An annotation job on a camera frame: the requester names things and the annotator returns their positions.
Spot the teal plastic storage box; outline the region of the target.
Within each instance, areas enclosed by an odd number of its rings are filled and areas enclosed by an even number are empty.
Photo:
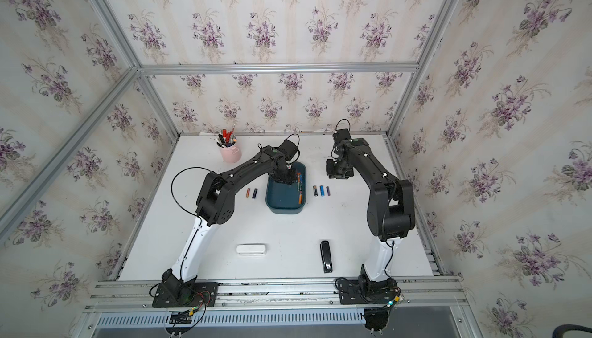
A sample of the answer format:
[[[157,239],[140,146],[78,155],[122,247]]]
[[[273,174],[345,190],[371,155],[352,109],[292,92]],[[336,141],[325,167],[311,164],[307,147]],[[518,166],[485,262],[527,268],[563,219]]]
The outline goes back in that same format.
[[[306,204],[307,169],[305,164],[296,162],[292,165],[297,179],[292,184],[283,184],[268,179],[265,203],[273,213],[295,215],[300,213]]]

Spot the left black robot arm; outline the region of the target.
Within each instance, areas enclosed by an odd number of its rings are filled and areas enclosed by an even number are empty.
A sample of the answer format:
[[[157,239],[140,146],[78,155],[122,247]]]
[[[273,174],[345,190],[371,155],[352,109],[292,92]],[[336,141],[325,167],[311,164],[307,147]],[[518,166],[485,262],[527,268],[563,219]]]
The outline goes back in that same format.
[[[236,195],[248,184],[268,175],[281,184],[292,184],[297,179],[292,162],[300,156],[298,146],[285,140],[279,146],[259,148],[254,157],[222,173],[210,171],[196,199],[196,217],[191,233],[174,265],[163,278],[174,276],[181,283],[197,279],[201,259],[217,228],[225,224],[235,210]]]

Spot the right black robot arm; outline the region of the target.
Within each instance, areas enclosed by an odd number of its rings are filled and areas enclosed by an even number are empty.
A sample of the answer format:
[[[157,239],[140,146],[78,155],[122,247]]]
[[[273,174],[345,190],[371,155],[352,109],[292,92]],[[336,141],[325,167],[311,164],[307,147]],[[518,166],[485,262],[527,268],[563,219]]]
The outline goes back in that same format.
[[[365,290],[378,289],[391,278],[396,253],[416,227],[413,186],[391,174],[365,139],[348,135],[334,136],[326,173],[330,179],[340,180],[358,173],[368,187],[365,218],[375,242],[361,266],[359,282]]]

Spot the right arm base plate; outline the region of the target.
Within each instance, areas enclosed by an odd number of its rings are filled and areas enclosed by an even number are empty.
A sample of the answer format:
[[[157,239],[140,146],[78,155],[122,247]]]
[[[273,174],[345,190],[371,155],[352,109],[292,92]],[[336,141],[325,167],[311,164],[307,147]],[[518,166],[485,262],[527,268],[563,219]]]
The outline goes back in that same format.
[[[371,281],[363,277],[335,279],[334,286],[342,305],[371,304],[392,307],[401,300],[401,290],[394,279]]]

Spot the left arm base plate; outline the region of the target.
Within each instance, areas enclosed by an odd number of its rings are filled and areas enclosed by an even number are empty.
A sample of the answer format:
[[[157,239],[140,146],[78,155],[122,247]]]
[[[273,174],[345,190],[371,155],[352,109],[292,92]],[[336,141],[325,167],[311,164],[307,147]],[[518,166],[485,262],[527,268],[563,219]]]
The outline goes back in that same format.
[[[149,295],[153,298],[153,308],[198,307],[204,304],[213,307],[217,299],[218,283],[193,283],[190,287],[183,286],[180,293],[171,294],[161,284],[154,285]]]

